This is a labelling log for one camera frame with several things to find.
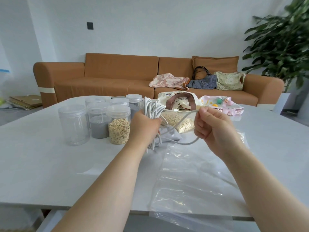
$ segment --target pillow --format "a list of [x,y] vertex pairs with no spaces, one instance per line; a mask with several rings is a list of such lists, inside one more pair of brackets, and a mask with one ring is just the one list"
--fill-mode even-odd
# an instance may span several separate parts
[[[195,69],[198,66],[204,66],[209,70],[211,74],[214,74],[216,71],[220,71],[223,73],[234,73],[237,72],[238,60],[239,56],[227,57],[227,58],[192,56],[192,65],[193,69]],[[206,72],[197,69],[195,79],[203,79],[205,77]]]

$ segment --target black bag strap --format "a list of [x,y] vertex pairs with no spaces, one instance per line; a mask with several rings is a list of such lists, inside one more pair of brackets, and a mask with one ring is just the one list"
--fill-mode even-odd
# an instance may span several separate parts
[[192,80],[195,80],[195,73],[196,73],[196,70],[197,70],[198,68],[202,68],[203,70],[205,70],[207,76],[210,76],[210,75],[211,75],[211,73],[209,72],[209,70],[208,70],[206,67],[204,67],[204,66],[198,66],[198,67],[196,67],[196,68],[194,69],[193,76],[192,76]]

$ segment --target toy ball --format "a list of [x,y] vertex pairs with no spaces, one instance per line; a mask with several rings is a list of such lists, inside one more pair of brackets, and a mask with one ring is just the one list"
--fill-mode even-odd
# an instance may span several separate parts
[[222,104],[222,103],[223,103],[223,100],[220,99],[220,98],[218,98],[218,99],[217,99],[217,103],[218,103],[218,104]]

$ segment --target plant pot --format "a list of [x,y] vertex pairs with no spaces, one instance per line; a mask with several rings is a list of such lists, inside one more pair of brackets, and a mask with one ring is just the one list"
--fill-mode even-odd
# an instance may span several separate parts
[[297,117],[295,117],[295,121],[309,126],[309,94],[300,108]]
[[289,96],[290,96],[290,93],[281,93],[279,100],[277,101],[272,112],[277,113],[277,114],[281,114],[282,109],[283,109],[284,105],[286,104],[286,101],[288,100]]

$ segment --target sofa backrest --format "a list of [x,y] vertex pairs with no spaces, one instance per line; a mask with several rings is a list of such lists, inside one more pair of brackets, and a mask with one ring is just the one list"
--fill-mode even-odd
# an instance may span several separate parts
[[85,77],[151,81],[158,63],[155,56],[87,53]]
[[159,58],[158,74],[171,73],[174,76],[192,79],[193,66],[191,58]]

